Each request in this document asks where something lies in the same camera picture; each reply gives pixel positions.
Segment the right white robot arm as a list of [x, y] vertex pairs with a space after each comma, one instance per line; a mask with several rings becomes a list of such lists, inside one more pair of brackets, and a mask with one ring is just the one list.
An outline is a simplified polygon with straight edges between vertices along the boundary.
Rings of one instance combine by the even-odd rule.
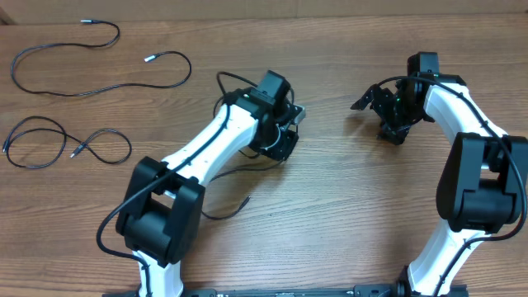
[[371, 85], [352, 104], [381, 119], [379, 138], [400, 145], [424, 120], [441, 127], [451, 149], [436, 188], [440, 220], [419, 256], [393, 284], [356, 285], [356, 296], [466, 296], [456, 274], [484, 242], [517, 235], [527, 219], [527, 139], [496, 126], [471, 99], [466, 82], [440, 71], [435, 52], [408, 58], [396, 90]]

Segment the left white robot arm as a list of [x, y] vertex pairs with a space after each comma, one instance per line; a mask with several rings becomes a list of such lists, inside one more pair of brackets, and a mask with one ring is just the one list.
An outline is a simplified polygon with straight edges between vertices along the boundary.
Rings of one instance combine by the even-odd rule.
[[205, 188], [243, 148], [275, 165], [290, 156], [305, 115], [294, 97], [283, 76], [267, 71], [258, 84], [224, 92], [214, 119], [189, 144], [136, 165], [115, 224], [139, 264], [139, 287], [130, 295], [182, 295], [181, 261], [198, 232]]

